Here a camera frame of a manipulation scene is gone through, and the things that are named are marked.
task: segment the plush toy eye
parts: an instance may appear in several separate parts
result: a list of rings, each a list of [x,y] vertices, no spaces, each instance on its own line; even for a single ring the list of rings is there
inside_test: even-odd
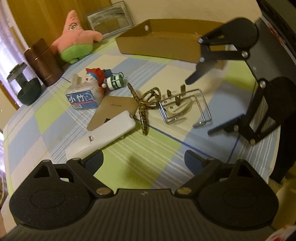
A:
[[[70,25],[69,30],[77,29],[77,24],[73,23]]]

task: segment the green bowl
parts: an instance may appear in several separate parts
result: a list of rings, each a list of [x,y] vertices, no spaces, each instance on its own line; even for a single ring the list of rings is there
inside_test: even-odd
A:
[[[28,84],[20,90],[17,98],[25,105],[31,105],[41,95],[42,88],[38,78],[31,79]]]

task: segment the brown cylindrical container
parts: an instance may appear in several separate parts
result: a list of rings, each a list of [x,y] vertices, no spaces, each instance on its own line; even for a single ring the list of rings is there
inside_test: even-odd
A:
[[[51,86],[64,73],[44,39],[39,39],[25,51],[25,57],[45,86]]]

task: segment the green shorts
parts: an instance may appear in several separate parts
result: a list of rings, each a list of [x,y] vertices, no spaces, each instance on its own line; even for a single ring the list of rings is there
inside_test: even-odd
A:
[[[89,55],[93,50],[92,44],[77,44],[72,45],[69,48],[65,49],[61,53],[61,59],[70,63],[74,64],[78,60],[84,58],[85,56]]]

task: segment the patrick star plush toy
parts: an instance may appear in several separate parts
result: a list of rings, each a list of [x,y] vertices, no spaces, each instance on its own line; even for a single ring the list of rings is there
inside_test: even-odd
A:
[[[74,64],[92,52],[93,41],[101,41],[101,33],[83,30],[75,10],[68,13],[63,34],[51,45],[53,54],[57,52],[61,59]]]

